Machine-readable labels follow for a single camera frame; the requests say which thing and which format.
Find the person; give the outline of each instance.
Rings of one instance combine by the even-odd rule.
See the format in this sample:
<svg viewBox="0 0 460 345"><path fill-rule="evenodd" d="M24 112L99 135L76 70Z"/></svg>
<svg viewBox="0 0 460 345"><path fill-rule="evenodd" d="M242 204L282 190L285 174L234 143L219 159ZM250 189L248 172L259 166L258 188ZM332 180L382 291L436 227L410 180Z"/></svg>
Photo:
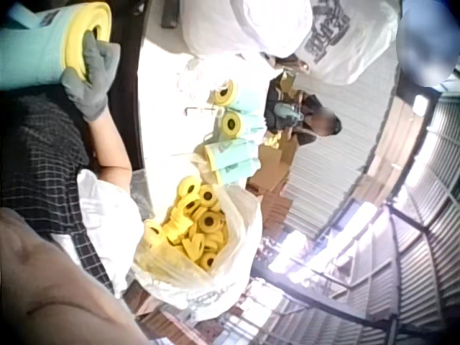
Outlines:
<svg viewBox="0 0 460 345"><path fill-rule="evenodd" d="M149 344L127 308L18 213L1 209L0 236L5 344Z"/></svg>
<svg viewBox="0 0 460 345"><path fill-rule="evenodd" d="M130 197L131 164L108 108L120 46L97 41L88 31L83 57L88 81L67 68L62 84L87 123L98 175L88 169L90 156L69 112L47 94L8 95L1 204L119 298L144 231Z"/></svg>
<svg viewBox="0 0 460 345"><path fill-rule="evenodd" d="M283 131L288 140L295 139L300 146L341 132L340 119L315 95L298 91L290 96L281 91L279 82L280 77L272 80L267 93L264 117L269 132Z"/></svg>

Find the bag of yellow rolls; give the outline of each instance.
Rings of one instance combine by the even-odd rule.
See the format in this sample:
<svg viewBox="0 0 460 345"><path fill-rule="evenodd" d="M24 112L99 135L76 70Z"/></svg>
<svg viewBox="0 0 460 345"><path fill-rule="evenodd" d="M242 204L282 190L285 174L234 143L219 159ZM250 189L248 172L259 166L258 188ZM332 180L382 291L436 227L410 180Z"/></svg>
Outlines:
<svg viewBox="0 0 460 345"><path fill-rule="evenodd" d="M192 320L215 318L249 281L262 237L260 205L239 186L211 185L199 174L182 176L174 191L161 234L144 234L132 272L156 298L188 309Z"/></svg>

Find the white t-shirt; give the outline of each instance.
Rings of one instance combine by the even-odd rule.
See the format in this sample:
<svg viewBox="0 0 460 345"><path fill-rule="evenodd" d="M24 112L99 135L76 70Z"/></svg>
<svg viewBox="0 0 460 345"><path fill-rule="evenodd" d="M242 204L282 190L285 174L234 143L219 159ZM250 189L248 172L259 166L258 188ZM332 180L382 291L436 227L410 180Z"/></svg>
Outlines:
<svg viewBox="0 0 460 345"><path fill-rule="evenodd" d="M125 190L98 180L90 170L81 170L77 182L83 223L114 285L115 296L120 298L127 288L126 275L144 233L139 209ZM52 237L81 266L70 235Z"/></svg>

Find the gloved hand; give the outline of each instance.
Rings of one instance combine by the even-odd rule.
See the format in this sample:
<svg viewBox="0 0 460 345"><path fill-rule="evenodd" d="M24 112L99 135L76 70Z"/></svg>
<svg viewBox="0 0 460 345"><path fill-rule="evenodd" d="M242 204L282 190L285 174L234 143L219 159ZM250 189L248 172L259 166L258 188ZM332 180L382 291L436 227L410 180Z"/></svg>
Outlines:
<svg viewBox="0 0 460 345"><path fill-rule="evenodd" d="M83 36L83 59L88 81L77 71L66 68L61 78L69 99L83 113L87 122L95 121L107 107L107 92L114 82L120 61L120 45L96 41L91 31Z"/></svg>

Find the printed graphic on shirt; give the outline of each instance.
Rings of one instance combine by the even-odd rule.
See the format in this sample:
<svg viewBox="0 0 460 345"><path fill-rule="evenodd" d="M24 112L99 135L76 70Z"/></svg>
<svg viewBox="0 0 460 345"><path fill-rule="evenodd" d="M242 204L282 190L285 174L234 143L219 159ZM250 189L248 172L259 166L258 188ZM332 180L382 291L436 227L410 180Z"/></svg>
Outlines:
<svg viewBox="0 0 460 345"><path fill-rule="evenodd" d="M340 0L318 0L312 6L313 26L305 50L319 63L327 54L327 48L334 46L350 28L350 17L346 15Z"/></svg>

